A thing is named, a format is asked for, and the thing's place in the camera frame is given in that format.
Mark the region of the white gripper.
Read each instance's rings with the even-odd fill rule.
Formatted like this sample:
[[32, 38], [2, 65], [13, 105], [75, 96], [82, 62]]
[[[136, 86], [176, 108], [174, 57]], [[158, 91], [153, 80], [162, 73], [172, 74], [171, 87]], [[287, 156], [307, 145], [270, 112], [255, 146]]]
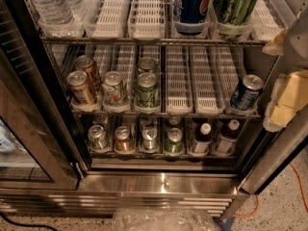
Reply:
[[[283, 29], [269, 41], [262, 52], [271, 56], [284, 54], [291, 64], [307, 68], [308, 10], [303, 10], [289, 29]], [[307, 104], [308, 70], [303, 69], [289, 75], [280, 74], [270, 95], [263, 127], [268, 132], [281, 131]]]

